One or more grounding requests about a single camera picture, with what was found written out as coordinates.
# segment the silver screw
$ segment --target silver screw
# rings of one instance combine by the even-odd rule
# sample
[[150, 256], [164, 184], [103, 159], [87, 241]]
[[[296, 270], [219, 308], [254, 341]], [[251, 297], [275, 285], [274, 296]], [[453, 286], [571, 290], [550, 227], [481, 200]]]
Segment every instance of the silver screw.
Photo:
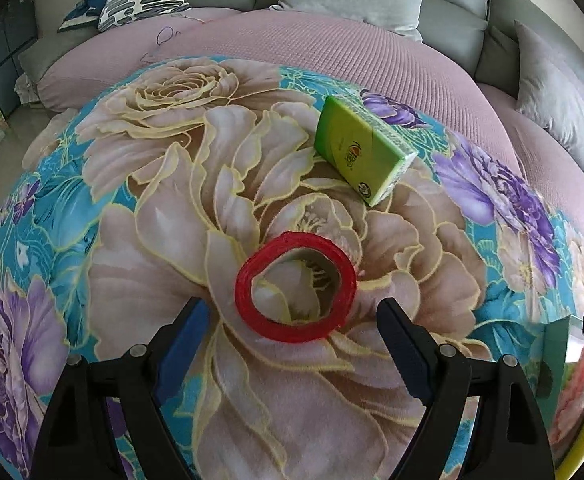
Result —
[[145, 345], [134, 345], [130, 349], [130, 355], [132, 357], [143, 357], [147, 352], [147, 346]]
[[456, 355], [456, 347], [453, 345], [441, 345], [439, 351], [445, 357], [454, 357]]
[[81, 356], [79, 354], [69, 354], [66, 359], [68, 366], [78, 366], [81, 363]]
[[514, 368], [515, 366], [518, 365], [518, 359], [515, 358], [513, 355], [510, 354], [505, 354], [503, 356], [503, 362], [507, 365], [507, 366], [511, 366], [512, 368]]

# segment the roll of tape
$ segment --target roll of tape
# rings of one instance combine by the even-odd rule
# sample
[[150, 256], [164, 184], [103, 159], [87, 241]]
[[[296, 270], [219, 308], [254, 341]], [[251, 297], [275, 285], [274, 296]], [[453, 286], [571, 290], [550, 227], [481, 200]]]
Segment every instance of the roll of tape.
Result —
[[[270, 265], [286, 255], [305, 252], [337, 284], [328, 315], [315, 322], [287, 325], [261, 314], [252, 300], [254, 280]], [[345, 254], [331, 240], [311, 233], [285, 232], [265, 244], [243, 265], [236, 277], [234, 301], [243, 320], [258, 334], [285, 343], [322, 339], [344, 326], [357, 291], [357, 273]]]

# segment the gray cabinet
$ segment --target gray cabinet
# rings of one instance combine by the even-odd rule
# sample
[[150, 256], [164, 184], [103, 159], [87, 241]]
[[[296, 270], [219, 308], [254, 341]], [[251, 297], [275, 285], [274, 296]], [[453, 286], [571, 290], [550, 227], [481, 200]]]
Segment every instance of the gray cabinet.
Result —
[[9, 0], [0, 13], [0, 107], [7, 117], [19, 107], [14, 83], [23, 73], [18, 55], [37, 39], [34, 4]]

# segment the floral tablecloth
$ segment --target floral tablecloth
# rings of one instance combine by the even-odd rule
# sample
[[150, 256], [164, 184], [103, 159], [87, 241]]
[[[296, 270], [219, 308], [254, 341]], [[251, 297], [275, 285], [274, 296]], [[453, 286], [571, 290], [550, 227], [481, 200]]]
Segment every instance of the floral tablecloth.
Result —
[[[313, 150], [325, 97], [340, 92], [419, 152], [374, 208]], [[203, 480], [389, 476], [424, 409], [376, 330], [382, 298], [468, 356], [516, 355], [532, 386], [543, 324], [584, 313], [584, 239], [563, 213], [435, 120], [316, 73], [165, 62], [87, 105], [35, 166], [0, 210], [0, 458], [15, 478], [28, 475], [68, 352], [119, 357], [191, 296], [211, 306], [212, 328], [162, 412]], [[329, 238], [357, 270], [347, 325], [328, 338], [265, 340], [233, 303], [243, 262], [288, 230]], [[330, 294], [325, 272], [303, 261], [272, 266], [253, 290], [258, 309], [286, 323], [320, 318]], [[584, 406], [574, 375], [554, 444]], [[110, 407], [116, 420], [116, 399]], [[143, 478], [114, 427], [128, 475]]]

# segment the red ring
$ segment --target red ring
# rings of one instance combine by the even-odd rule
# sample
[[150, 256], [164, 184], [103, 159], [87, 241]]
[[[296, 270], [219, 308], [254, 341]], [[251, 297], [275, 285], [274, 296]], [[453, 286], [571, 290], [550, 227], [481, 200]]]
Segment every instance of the red ring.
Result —
[[[331, 310], [327, 317], [304, 325], [286, 325], [273, 321], [261, 314], [254, 306], [251, 296], [252, 281], [269, 264], [283, 254], [298, 248], [314, 249], [337, 268], [341, 284], [334, 294]], [[345, 324], [354, 295], [357, 292], [357, 273], [352, 262], [331, 240], [311, 233], [284, 232], [265, 244], [249, 258], [236, 277], [234, 301], [240, 316], [256, 333], [284, 343], [306, 343], [323, 339]]]

